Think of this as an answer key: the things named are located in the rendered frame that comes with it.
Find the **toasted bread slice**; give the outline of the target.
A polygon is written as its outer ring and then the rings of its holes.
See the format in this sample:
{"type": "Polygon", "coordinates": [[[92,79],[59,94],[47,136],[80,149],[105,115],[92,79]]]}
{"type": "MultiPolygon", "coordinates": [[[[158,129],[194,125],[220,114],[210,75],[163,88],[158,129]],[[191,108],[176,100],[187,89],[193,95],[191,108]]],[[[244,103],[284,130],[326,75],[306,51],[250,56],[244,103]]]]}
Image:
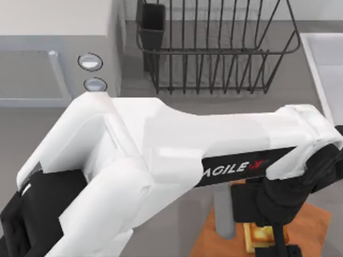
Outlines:
{"type": "Polygon", "coordinates": [[[247,253],[254,253],[256,248],[275,245],[271,226],[258,227],[255,223],[243,223],[243,228],[247,253]]]}

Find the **orange cutting board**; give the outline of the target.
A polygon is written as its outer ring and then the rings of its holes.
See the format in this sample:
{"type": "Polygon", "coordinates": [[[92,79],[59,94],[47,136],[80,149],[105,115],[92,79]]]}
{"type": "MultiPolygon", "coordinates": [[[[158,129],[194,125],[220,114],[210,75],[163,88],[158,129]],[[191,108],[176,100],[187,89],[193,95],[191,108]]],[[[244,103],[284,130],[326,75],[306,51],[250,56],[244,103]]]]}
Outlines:
{"type": "MultiPolygon", "coordinates": [[[[286,226],[288,243],[299,245],[303,257],[321,257],[329,223],[329,212],[304,203],[296,218],[286,226]]],[[[212,208],[188,257],[255,257],[247,252],[246,228],[245,224],[237,223],[232,240],[221,238],[215,230],[212,208]]]]}

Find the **small microwave knob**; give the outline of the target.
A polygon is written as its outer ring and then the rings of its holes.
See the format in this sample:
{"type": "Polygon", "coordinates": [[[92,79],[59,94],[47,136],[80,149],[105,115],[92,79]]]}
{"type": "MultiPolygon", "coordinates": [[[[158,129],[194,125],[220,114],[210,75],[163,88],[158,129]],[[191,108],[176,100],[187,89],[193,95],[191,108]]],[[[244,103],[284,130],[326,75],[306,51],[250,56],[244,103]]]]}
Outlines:
{"type": "Polygon", "coordinates": [[[84,87],[89,92],[105,92],[108,88],[107,83],[98,77],[85,80],[84,87]]]}

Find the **black cutlery holder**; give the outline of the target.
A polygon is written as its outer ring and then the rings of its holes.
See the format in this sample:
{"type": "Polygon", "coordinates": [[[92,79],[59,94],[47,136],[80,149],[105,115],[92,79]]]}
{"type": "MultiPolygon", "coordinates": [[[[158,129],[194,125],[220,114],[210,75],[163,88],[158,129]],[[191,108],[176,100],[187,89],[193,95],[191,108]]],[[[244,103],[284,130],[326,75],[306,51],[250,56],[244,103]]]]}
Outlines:
{"type": "Polygon", "coordinates": [[[166,6],[137,0],[136,22],[143,52],[144,71],[155,73],[162,47],[166,22],[166,6]]]}

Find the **large microwave knob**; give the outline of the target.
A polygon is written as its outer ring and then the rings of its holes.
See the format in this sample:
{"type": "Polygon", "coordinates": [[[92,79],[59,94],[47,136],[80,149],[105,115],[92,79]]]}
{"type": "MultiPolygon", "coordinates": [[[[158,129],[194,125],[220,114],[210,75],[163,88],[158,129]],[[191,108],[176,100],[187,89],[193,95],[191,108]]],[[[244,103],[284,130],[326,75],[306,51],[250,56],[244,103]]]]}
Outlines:
{"type": "Polygon", "coordinates": [[[78,65],[85,71],[95,72],[102,68],[103,60],[94,53],[86,53],[77,58],[78,65]]]}

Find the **microwave oven door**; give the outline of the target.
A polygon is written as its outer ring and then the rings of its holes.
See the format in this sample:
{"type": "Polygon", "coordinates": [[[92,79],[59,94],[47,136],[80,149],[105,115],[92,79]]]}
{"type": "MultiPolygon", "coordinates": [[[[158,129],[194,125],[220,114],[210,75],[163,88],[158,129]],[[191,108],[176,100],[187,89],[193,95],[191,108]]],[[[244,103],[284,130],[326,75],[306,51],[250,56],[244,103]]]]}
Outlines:
{"type": "Polygon", "coordinates": [[[0,51],[0,107],[61,108],[71,101],[58,52],[0,51]]]}

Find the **pale microwave oven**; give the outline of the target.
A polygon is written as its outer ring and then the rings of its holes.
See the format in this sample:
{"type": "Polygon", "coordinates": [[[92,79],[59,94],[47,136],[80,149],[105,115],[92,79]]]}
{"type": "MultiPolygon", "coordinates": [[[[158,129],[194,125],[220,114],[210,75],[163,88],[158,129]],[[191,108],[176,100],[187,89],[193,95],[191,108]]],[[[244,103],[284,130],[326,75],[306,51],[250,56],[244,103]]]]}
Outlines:
{"type": "Polygon", "coordinates": [[[58,52],[72,99],[93,77],[107,83],[110,96],[120,95],[125,39],[123,0],[0,0],[0,51],[58,52]],[[103,60],[100,70],[78,65],[89,52],[103,60]]]}

